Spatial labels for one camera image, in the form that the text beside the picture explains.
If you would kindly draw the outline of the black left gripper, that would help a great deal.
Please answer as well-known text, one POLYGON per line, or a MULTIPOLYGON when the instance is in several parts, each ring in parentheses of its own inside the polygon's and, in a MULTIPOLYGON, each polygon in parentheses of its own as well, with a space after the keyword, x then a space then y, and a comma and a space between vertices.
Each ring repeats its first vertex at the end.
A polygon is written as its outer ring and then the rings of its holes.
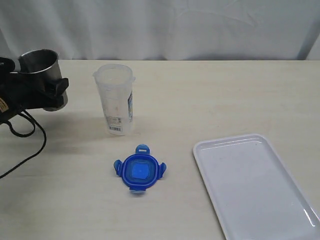
POLYGON ((0 58, 0 123, 4 124, 23 110, 64 108, 68 103, 69 80, 37 79, 37 88, 21 72, 18 59, 0 58))

